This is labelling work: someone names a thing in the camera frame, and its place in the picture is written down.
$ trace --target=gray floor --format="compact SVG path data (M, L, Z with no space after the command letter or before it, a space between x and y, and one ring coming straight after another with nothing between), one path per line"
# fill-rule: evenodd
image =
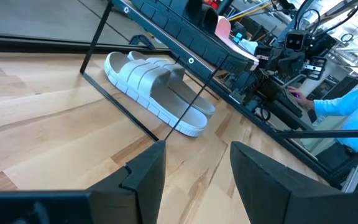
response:
M0 34L89 42L100 21L97 15L102 15L105 6L106 1L101 0L0 0ZM108 24L111 27L104 27L99 43L127 45L135 34L148 35L116 12L111 13Z

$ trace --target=white slide sandal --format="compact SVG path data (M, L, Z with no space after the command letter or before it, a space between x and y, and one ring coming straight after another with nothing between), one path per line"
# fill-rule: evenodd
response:
M168 88L170 71L145 60L129 60L120 52L110 53L104 63L109 81L127 96L173 127L189 103ZM206 128L206 116L189 108L176 130L192 137Z
M168 69L169 71L171 71L168 87L189 104L196 97L197 93L183 81L183 77L185 76L185 69L179 64L167 58L148 58L146 55L134 51L129 52L128 58L131 60L142 59L152 64ZM200 96L197 97L192 107L205 114L208 119L212 117L212 115L215 113L214 105Z

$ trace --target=wooden floor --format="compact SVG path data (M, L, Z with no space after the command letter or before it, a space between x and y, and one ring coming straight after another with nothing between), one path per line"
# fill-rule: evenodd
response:
M0 190L85 189L153 142L79 75L83 55L0 54ZM104 55L87 72L159 137L170 128L115 89ZM200 87L188 77L194 89ZM319 179L231 106L204 92L216 114L198 138L167 140L159 223L248 223L229 161L231 141L248 144Z

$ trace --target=light blue shirt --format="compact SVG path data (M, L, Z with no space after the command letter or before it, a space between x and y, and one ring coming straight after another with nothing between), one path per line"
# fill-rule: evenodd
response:
M348 116L344 130L358 129L358 89L334 100L315 100L314 110L317 116ZM358 138L338 138L341 144L358 152Z

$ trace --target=human hand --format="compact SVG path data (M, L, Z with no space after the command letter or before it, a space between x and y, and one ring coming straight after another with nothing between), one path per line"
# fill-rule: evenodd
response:
M292 93L293 95L295 95L296 102L298 102L301 106L305 106L305 107L310 108L310 109L314 108L313 101L306 99L304 94L301 91L299 91L299 89L297 89L297 88L295 88L293 86L289 86L288 91L290 93Z

